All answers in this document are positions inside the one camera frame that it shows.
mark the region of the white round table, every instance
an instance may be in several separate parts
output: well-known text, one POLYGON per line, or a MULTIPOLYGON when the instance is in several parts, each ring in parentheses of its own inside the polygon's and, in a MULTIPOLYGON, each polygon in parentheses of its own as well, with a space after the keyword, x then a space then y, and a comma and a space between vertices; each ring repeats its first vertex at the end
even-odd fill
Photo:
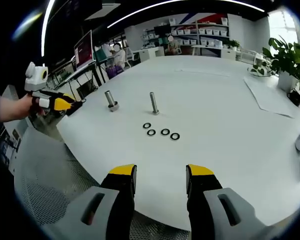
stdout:
POLYGON ((248 67, 204 56, 156 57, 102 85, 57 128, 99 183, 114 167, 136 164, 135 210, 147 217, 191 230, 186 165, 194 164, 212 170, 271 225, 300 207, 300 154, 294 147, 300 108, 287 101, 293 118, 261 110, 244 82, 248 67), (115 112, 108 110, 107 90, 119 103, 115 112), (150 92, 159 115, 151 114, 150 92), (147 136, 144 123, 151 123, 155 136, 147 136), (180 139, 160 135, 164 128, 180 139))

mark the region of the human hand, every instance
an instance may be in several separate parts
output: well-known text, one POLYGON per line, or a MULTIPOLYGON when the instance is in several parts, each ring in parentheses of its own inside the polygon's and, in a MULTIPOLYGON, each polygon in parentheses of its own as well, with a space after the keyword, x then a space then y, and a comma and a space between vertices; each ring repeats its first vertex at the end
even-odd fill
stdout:
POLYGON ((24 95, 23 98, 14 102, 14 117, 15 119, 24 119, 30 114, 33 97, 30 94, 24 95))
MULTIPOLYGON (((9 122, 26 118, 30 114, 33 97, 26 94, 23 98, 13 101, 0 96, 0 122, 9 122)), ((39 114, 43 114, 43 109, 39 107, 39 114)))

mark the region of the potted plant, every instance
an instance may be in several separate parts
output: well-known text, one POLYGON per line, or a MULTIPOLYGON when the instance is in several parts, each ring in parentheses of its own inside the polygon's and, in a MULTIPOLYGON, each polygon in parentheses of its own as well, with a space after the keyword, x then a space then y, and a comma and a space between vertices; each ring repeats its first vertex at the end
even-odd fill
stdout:
POLYGON ((279 74, 278 87, 287 93, 296 87, 297 82, 300 88, 300 44, 287 43, 283 38, 281 41, 273 37, 269 39, 268 44, 277 51, 276 54, 272 55, 263 47, 263 55, 269 60, 260 65, 253 65, 250 71, 264 77, 279 74))
POLYGON ((240 47, 240 43, 236 40, 225 40, 223 42, 223 46, 225 49, 228 48, 228 49, 232 49, 232 50, 236 51, 237 48, 240 47))

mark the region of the washer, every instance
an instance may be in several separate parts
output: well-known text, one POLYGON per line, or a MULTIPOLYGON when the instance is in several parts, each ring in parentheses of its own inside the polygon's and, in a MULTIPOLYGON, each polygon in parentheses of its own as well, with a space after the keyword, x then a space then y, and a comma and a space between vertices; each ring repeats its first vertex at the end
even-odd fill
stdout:
POLYGON ((156 134, 156 130, 154 129, 150 129, 149 131, 146 132, 146 134, 149 136, 149 137, 152 137, 156 134))
POLYGON ((173 141, 177 141, 179 138, 180 138, 179 133, 174 132, 170 135, 170 139, 173 140, 173 141))
POLYGON ((151 123, 150 122, 146 122, 145 124, 143 124, 142 126, 144 129, 148 129, 151 127, 151 123))
POLYGON ((168 128, 164 128, 161 130, 161 135, 162 136, 167 136, 170 134, 170 130, 168 128))

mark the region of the window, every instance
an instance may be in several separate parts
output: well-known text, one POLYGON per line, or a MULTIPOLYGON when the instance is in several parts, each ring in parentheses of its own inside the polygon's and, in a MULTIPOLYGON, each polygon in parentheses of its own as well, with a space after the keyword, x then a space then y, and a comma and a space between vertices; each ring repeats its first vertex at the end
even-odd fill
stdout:
MULTIPOLYGON (((298 42, 295 22, 289 12, 282 8, 269 13, 270 37, 281 39, 287 43, 298 42)), ((271 53, 275 54, 276 50, 271 48, 271 53)))
POLYGON ((110 40, 109 40, 109 45, 110 47, 114 48, 114 45, 115 43, 120 43, 121 44, 121 47, 124 49, 126 48, 128 45, 127 45, 127 39, 126 39, 126 35, 124 33, 121 33, 120 35, 117 35, 116 37, 112 37, 110 40))

